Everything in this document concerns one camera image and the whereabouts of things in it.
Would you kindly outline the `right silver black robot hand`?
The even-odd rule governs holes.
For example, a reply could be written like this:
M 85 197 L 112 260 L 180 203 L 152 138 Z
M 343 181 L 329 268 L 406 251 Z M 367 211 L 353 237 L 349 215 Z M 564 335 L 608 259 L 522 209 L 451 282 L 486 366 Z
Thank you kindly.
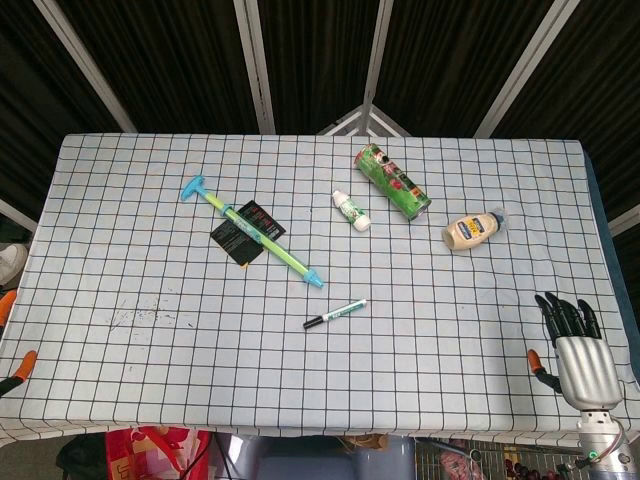
M 623 399 L 622 390 L 594 310 L 582 299 L 573 305 L 550 292 L 534 299 L 555 351 L 558 373 L 550 374 L 530 349 L 532 374 L 579 411 L 614 409 Z

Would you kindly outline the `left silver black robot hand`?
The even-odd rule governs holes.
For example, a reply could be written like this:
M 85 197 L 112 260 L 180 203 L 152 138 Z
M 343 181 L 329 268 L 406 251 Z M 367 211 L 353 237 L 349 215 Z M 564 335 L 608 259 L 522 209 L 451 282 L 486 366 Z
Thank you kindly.
M 9 314 L 16 300 L 16 297 L 16 290 L 9 290 L 1 298 L 1 333 L 4 333 Z M 22 362 L 16 372 L 12 376 L 7 377 L 1 381 L 0 391 L 2 397 L 4 397 L 11 390 L 23 384 L 28 379 L 29 375 L 34 369 L 36 360 L 37 352 L 34 350 L 28 351 L 24 355 Z

